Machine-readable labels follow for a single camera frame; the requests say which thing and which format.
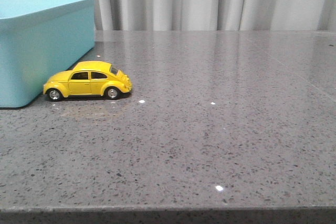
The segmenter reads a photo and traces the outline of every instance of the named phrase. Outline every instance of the car fender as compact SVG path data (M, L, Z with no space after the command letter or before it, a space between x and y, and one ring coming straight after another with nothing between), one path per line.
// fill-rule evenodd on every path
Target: car fender
M63 97L68 97L69 96L69 90L68 90L68 88L65 87L64 84L61 83L61 82L56 82L55 81L55 82L49 82L49 83L47 83L45 85L45 87L44 87L43 94L45 94L48 89L58 89L62 93Z
M116 87L118 88L121 92L123 93L127 93L129 92L129 90L126 88L125 84L120 82L120 81L109 81L107 83L105 83L100 90L100 95L103 96L105 94L105 90L108 87Z

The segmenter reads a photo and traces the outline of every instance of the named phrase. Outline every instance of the car wheel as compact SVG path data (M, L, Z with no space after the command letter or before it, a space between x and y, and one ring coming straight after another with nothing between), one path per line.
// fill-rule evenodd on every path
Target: car wheel
M118 99L120 97L120 94L121 94L120 90L115 87L109 87L105 91L105 96L111 100Z
M49 100L53 102L58 102L63 98L62 93L58 89L49 89L47 94Z

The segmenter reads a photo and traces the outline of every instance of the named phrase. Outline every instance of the plastic container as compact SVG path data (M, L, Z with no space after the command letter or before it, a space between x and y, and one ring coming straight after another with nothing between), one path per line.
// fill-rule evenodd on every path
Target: plastic container
M94 0L0 0L0 108L18 108L95 43Z

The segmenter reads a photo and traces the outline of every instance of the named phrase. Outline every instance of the speckled granite surface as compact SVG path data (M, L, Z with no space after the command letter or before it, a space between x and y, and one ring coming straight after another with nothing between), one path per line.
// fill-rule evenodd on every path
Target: speckled granite surface
M336 34L96 41L132 94L0 110L0 223L336 222Z

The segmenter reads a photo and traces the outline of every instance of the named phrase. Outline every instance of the yellow beetle car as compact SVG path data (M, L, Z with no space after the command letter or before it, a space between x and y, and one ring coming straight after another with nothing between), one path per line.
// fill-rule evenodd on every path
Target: yellow beetle car
M77 95L98 95L116 100L131 90L130 78L104 61L79 62L72 70L55 74L43 85L43 94L51 101Z

